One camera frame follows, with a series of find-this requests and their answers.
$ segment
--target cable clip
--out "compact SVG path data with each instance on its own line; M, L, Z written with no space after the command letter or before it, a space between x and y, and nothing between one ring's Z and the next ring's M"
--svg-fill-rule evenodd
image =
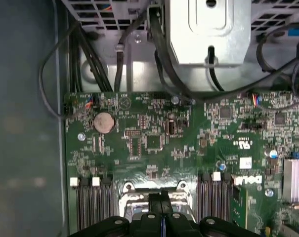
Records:
M124 44L119 43L115 46L115 52L123 52L124 53Z

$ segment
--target green circuit board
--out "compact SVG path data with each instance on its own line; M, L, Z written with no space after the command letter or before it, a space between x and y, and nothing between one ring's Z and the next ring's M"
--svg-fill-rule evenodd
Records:
M125 182L163 189L185 180L197 220L224 211L228 221L258 234L270 228L277 236L282 223L299 220L282 198L283 159L299 152L299 106L269 113L254 106L251 95L198 104L173 101L164 92L107 92L68 94L67 112L89 100L91 107L65 123L70 233L118 215ZM296 101L288 92L260 93L264 106ZM277 158L267 156L271 150ZM214 190L214 182L203 176L214 179L219 173L231 177L230 197L221 188L217 195L206 191ZM112 183L105 191L78 190L71 183L76 177L110 177ZM205 201L206 195L215 202ZM210 205L219 209L208 211Z

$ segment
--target screw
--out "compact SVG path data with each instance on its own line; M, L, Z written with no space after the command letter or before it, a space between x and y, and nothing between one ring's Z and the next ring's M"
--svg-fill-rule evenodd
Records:
M140 35L135 36L135 43L141 43L141 37Z
M213 219L207 219L206 222L210 225L214 225L215 224L215 220Z
M179 104L179 102L180 102L179 97L177 97L177 96L173 96L173 97L171 98L171 103L172 103L173 105L177 105L177 104Z
M77 137L78 137L78 140L81 142L83 142L85 140L85 134L83 132L79 133Z
M178 214L178 213L172 214L172 217L174 219L179 219L180 218L180 214Z
M272 189L266 189L266 191L264 191L264 194L267 196L267 197L269 197L269 198L271 198L272 196L273 196L273 190Z

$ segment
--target microchip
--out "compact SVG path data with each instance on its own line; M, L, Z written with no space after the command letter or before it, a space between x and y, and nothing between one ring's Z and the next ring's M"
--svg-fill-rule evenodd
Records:
M265 174L270 175L271 174L271 168L266 168L265 169Z
M88 165L84 165L84 166L82 166L82 169L83 169L84 171L87 171L87 170L89 170L89 166L88 166Z
M200 147L204 148L208 145L207 139L200 138Z
M131 157L138 157L141 155L140 139L132 138L129 140L129 153Z
M171 96L166 92L153 92L154 100L168 100Z
M232 118L232 109L230 107L220 107L219 108L219 116L222 119Z
M278 166L278 159L268 159L268 163L272 166Z
M158 173L157 173L157 171L153 171L153 172L151 173L151 178L152 178L152 179L157 179L157 177L158 177Z
M283 113L275 114L274 116L274 125L283 126L286 124L286 115Z
M80 186L89 186L90 185L90 179L88 178L81 178L79 182Z
M103 179L101 180L101 184L110 186L112 184L112 179L113 178L111 176L103 177Z
M210 181L211 180L211 175L209 173L203 173L201 174L201 181Z
M162 144L160 136L147 136L147 150L160 150L161 145Z
M234 186L233 187L233 198L236 201L239 201L239 193L240 193L239 189Z

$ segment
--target blue connector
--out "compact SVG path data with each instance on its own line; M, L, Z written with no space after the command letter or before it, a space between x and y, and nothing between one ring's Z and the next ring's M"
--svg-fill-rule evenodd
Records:
M299 159L299 152L292 152L293 159Z
M299 36L299 28L288 30L288 36Z

